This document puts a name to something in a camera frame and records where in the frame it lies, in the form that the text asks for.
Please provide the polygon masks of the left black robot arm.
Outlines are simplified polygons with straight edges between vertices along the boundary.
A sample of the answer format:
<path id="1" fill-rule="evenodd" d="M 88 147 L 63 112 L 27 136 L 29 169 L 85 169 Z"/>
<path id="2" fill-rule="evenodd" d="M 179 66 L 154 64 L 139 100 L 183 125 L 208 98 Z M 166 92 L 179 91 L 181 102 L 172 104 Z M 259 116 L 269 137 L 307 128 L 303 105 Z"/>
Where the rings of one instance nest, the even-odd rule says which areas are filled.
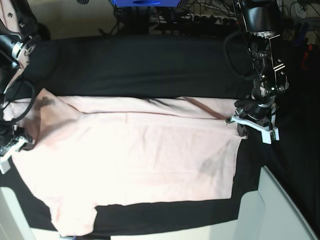
<path id="1" fill-rule="evenodd" d="M 223 43 L 227 64 L 243 80 L 251 81 L 250 95 L 235 102 L 235 113 L 226 120 L 237 123 L 239 134 L 251 127 L 261 133 L 262 142 L 280 139 L 276 127 L 276 97 L 289 88 L 287 69 L 282 57 L 281 12 L 275 0 L 234 0 L 233 9 L 239 30 Z M 242 36 L 251 58 L 252 70 L 240 73 L 232 63 L 228 44 Z"/>

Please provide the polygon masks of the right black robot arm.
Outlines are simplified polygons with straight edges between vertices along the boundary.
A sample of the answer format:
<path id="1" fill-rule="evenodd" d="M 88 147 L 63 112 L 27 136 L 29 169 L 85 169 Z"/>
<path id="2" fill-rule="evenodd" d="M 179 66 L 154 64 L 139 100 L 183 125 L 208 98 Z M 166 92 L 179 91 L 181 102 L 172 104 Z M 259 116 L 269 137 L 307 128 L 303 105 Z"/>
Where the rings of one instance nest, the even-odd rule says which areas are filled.
<path id="1" fill-rule="evenodd" d="M 9 159 L 13 153 L 26 150 L 34 140 L 23 127 L 18 126 L 31 110 L 36 90 L 29 80 L 20 76 L 30 63 L 29 56 L 39 40 L 38 22 L 26 0 L 2 0 L 0 2 L 0 112 L 10 105 L 6 94 L 16 82 L 26 84 L 31 89 L 28 106 L 18 117 L 0 120 L 0 171 L 10 170 Z"/>

